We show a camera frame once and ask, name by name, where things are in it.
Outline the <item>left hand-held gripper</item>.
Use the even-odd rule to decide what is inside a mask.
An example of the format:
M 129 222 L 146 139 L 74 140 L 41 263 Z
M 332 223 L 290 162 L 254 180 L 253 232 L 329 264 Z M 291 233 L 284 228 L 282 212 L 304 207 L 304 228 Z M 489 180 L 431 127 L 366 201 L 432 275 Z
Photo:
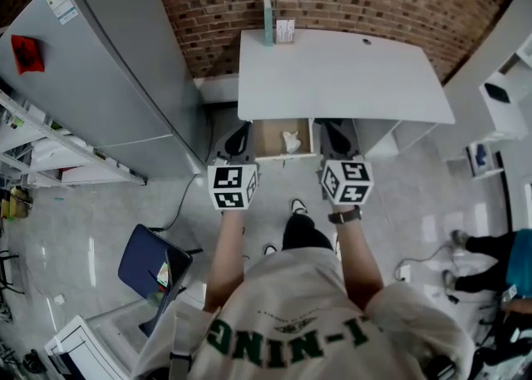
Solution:
M 219 211 L 247 210 L 259 186 L 251 121 L 234 127 L 216 143 L 207 166 L 209 195 Z

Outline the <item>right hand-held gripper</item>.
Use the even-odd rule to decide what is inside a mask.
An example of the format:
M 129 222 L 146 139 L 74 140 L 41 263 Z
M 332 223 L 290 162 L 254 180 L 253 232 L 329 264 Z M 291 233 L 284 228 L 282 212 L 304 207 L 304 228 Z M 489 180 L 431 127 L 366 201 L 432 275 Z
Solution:
M 353 120 L 320 121 L 320 184 L 334 205 L 364 205 L 373 188 Z

